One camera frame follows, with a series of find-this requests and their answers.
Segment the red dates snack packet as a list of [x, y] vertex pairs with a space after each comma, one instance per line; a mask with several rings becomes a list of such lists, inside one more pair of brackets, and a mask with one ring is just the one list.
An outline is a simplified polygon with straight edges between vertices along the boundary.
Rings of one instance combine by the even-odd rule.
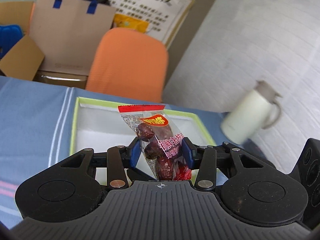
[[182, 154], [184, 135], [165, 114], [164, 105], [122, 105], [118, 111], [140, 140], [141, 149], [158, 180], [191, 180]]

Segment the green cardboard box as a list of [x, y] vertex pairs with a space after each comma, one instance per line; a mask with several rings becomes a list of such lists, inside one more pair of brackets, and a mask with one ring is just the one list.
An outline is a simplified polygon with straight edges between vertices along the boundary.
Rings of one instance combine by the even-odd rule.
[[[71, 131], [70, 154], [84, 148], [95, 153], [105, 152], [117, 145], [129, 145], [135, 138], [134, 131], [121, 117], [119, 102], [76, 98]], [[207, 146], [216, 143], [197, 114], [164, 107], [170, 127], [178, 128], [195, 145]]]

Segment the cream thermos jug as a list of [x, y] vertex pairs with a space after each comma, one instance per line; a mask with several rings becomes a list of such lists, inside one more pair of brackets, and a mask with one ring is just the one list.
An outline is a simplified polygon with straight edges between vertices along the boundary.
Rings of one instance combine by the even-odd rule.
[[221, 131], [232, 142], [240, 145], [260, 129], [272, 127], [280, 119], [282, 109], [277, 97], [281, 95], [264, 80], [229, 112], [221, 122]]

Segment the blue striped tablecloth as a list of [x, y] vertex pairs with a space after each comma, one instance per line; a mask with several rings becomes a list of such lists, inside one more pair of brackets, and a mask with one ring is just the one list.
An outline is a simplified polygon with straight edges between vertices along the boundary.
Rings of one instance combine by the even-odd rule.
[[1, 77], [1, 222], [21, 220], [17, 187], [69, 154], [76, 98], [142, 105], [141, 100]]

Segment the orange chair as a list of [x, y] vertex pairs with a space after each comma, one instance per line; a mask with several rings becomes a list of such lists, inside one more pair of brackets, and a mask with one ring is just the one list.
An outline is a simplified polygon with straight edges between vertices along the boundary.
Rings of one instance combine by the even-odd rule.
[[162, 42], [132, 29], [113, 28], [97, 47], [86, 90], [160, 103], [168, 62]]

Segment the phone on left gripper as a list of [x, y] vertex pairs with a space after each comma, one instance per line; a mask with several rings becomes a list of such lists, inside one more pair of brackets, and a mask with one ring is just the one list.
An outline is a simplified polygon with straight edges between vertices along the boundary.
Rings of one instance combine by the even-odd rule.
[[308, 193], [308, 204], [303, 223], [310, 229], [319, 224], [319, 145], [317, 139], [309, 138], [289, 176], [300, 182]]

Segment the brown cardboard box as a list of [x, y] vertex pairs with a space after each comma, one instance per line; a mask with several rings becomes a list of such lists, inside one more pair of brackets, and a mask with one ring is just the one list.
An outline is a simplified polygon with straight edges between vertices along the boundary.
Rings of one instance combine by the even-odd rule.
[[1, 25], [17, 24], [23, 37], [1, 59], [1, 76], [31, 81], [34, 79], [44, 53], [28, 35], [34, 2], [2, 2]]

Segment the yellow package behind chair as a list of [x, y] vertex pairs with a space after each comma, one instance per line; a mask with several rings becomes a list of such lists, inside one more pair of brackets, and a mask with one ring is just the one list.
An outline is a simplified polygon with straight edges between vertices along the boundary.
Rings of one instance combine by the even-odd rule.
[[146, 33], [149, 26], [148, 22], [122, 14], [115, 14], [113, 22], [118, 28], [132, 29], [140, 33]]

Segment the blue object in box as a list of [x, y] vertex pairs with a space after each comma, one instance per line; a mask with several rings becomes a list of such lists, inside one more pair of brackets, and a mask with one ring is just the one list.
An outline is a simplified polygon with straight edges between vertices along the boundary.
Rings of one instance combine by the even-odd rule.
[[17, 24], [0, 26], [0, 58], [2, 59], [7, 52], [23, 37], [23, 30]]

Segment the wall poster chinese text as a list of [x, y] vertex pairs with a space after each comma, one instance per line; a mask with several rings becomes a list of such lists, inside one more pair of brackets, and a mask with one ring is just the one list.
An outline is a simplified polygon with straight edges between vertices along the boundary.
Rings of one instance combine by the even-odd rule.
[[170, 46], [193, 0], [108, 0], [121, 15], [148, 22], [146, 33]]

